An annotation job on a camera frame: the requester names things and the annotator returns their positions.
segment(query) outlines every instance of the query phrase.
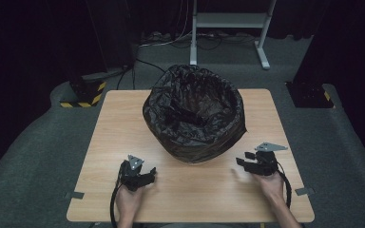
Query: person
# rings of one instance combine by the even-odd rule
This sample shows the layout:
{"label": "person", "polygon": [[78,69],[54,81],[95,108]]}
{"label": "person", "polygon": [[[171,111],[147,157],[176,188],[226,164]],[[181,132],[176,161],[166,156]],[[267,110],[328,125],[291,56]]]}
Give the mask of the person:
{"label": "person", "polygon": [[[283,197],[283,179],[279,173],[275,172],[271,176],[251,175],[259,182],[262,193],[268,199],[280,227],[301,228],[292,212],[286,206]],[[120,187],[116,197],[117,207],[120,212],[119,228],[132,227],[135,215],[141,206],[143,191],[144,187],[139,188],[136,192],[129,191],[125,186]]]}

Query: black trash bag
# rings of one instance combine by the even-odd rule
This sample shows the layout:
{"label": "black trash bag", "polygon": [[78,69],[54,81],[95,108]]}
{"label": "black trash bag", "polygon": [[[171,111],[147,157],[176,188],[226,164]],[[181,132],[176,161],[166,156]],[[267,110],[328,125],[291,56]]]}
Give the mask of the black trash bag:
{"label": "black trash bag", "polygon": [[187,163],[211,160],[246,132],[242,97],[198,66],[172,66],[144,102],[144,120],[164,149]]}

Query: light wood table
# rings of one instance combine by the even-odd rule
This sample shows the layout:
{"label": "light wood table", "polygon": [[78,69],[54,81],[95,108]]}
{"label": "light wood table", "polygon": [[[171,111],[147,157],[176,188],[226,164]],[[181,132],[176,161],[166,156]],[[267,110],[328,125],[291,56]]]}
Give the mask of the light wood table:
{"label": "light wood table", "polygon": [[110,221],[109,204],[120,164],[131,154],[144,159],[142,174],[157,168],[156,181],[144,190],[136,222],[270,222],[276,221],[266,198],[236,157],[261,143],[288,146],[277,151],[293,188],[291,210],[300,222],[314,212],[307,195],[297,196],[303,182],[270,92],[240,89],[248,132],[217,158],[189,165],[174,159],[149,131],[142,108],[149,90],[109,91],[67,211],[70,221]]}

